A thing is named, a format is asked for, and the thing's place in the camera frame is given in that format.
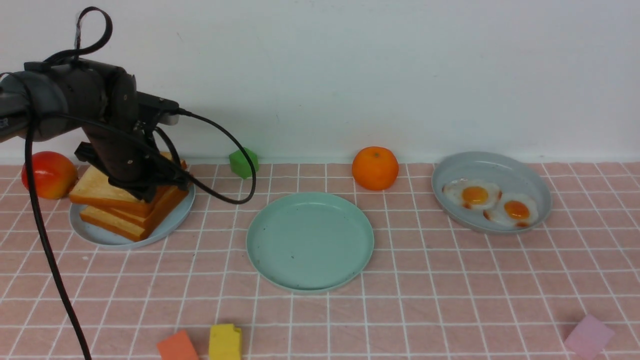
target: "red apple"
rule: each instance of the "red apple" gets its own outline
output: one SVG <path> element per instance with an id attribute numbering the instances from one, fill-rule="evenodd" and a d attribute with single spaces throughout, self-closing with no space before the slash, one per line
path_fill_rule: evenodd
<path id="1" fill-rule="evenodd" d="M 38 197 L 51 200 L 67 196 L 78 180 L 78 171 L 71 160 L 53 151 L 33 155 L 33 175 Z M 22 184 L 29 189 L 26 166 L 22 166 Z"/>

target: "egg yolk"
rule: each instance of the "egg yolk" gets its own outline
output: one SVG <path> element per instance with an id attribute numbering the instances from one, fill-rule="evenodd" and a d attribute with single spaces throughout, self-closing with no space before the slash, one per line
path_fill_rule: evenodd
<path id="1" fill-rule="evenodd" d="M 520 201 L 507 201 L 507 203 L 504 204 L 504 211 L 512 219 L 521 220 L 529 218 L 529 208 Z"/>
<path id="2" fill-rule="evenodd" d="M 489 193 L 481 186 L 469 186 L 462 190 L 462 199 L 469 204 L 484 204 Z"/>

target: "orange block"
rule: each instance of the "orange block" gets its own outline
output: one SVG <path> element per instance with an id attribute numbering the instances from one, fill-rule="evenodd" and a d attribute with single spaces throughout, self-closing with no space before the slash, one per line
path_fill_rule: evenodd
<path id="1" fill-rule="evenodd" d="M 162 360 L 198 360 L 198 353 L 185 330 L 176 332 L 156 346 Z"/>

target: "fried egg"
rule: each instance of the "fried egg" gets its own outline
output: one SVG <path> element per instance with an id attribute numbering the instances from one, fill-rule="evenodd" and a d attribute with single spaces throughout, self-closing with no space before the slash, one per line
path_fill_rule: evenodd
<path id="1" fill-rule="evenodd" d="M 538 219 L 538 205 L 523 193 L 504 193 L 495 208 L 483 214 L 487 220 L 506 227 L 528 227 Z"/>
<path id="2" fill-rule="evenodd" d="M 451 181 L 442 192 L 454 204 L 471 210 L 490 209 L 502 195 L 498 185 L 478 179 Z"/>

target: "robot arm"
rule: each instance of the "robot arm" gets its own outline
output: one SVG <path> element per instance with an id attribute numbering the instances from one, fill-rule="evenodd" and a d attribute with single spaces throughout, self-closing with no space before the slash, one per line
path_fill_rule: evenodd
<path id="1" fill-rule="evenodd" d="M 134 76 L 121 67 L 97 61 L 67 58 L 56 65 L 25 63 L 24 68 L 15 73 L 22 81 L 13 76 L 0 81 L 0 141 L 14 136 L 24 138 L 32 109 L 42 116 L 34 141 L 45 141 L 81 127 L 90 143 L 80 144 L 76 150 L 78 159 L 100 169 L 112 185 L 137 199 L 151 201 L 159 185 L 174 184 L 186 189 L 188 179 L 131 142 L 111 131 L 56 116 L 100 121 L 157 149 L 153 131 L 158 123 L 177 123 L 179 106 L 175 101 L 138 92 Z"/>

